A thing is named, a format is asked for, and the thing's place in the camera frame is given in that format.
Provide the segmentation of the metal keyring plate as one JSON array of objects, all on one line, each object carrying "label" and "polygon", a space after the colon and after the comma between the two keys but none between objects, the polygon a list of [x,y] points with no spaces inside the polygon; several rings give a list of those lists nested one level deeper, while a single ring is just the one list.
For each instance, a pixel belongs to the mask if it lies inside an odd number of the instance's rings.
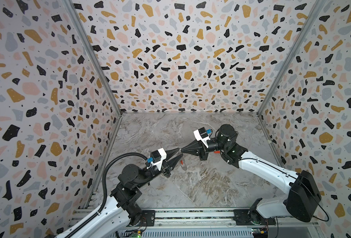
[{"label": "metal keyring plate", "polygon": [[187,164],[185,162],[185,157],[182,155],[181,159],[180,159],[180,167],[184,170],[187,171]]}]

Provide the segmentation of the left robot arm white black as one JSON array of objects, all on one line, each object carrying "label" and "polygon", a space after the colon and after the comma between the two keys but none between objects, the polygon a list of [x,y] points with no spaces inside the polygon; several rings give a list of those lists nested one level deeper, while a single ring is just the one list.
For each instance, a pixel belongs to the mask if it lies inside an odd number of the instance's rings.
[{"label": "left robot arm white black", "polygon": [[[127,157],[140,157],[145,166],[135,164],[125,166],[120,175],[119,183],[113,190],[107,189],[107,173],[120,160]],[[102,174],[102,203],[87,214],[74,226],[60,233],[60,238],[106,238],[127,226],[143,224],[142,209],[137,200],[142,195],[139,190],[160,175],[169,177],[172,170],[181,160],[180,149],[165,150],[160,148],[151,152],[149,157],[137,152],[129,152],[109,162]]]}]

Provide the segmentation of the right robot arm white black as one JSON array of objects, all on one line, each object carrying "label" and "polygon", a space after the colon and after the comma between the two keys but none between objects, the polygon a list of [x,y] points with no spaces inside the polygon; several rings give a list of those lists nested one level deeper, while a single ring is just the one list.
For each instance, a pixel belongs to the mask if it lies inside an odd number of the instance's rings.
[{"label": "right robot arm white black", "polygon": [[238,132],[231,125],[220,126],[213,138],[211,133],[205,128],[195,130],[195,140],[181,152],[198,156],[201,161],[207,160],[210,152],[219,152],[227,164],[261,177],[284,193],[272,199],[255,200],[248,212],[239,216],[240,222],[260,225],[276,217],[293,217],[306,223],[312,220],[322,198],[311,173],[294,172],[258,157],[236,142]]}]

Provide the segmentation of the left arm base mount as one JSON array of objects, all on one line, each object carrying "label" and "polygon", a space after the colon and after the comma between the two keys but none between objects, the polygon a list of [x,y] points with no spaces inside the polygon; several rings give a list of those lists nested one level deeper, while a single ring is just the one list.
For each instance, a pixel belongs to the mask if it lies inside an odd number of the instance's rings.
[{"label": "left arm base mount", "polygon": [[129,226],[143,225],[153,227],[155,224],[156,211],[142,210],[137,204],[125,209],[128,213]]}]

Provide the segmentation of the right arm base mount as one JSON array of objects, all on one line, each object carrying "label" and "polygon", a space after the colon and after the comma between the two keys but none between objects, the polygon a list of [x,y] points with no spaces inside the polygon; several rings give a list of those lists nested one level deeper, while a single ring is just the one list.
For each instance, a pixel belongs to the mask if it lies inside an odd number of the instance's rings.
[{"label": "right arm base mount", "polygon": [[262,200],[258,198],[248,209],[235,209],[234,210],[234,221],[237,226],[249,226],[249,225],[276,225],[276,220],[274,218],[264,218],[256,210],[257,205]]}]

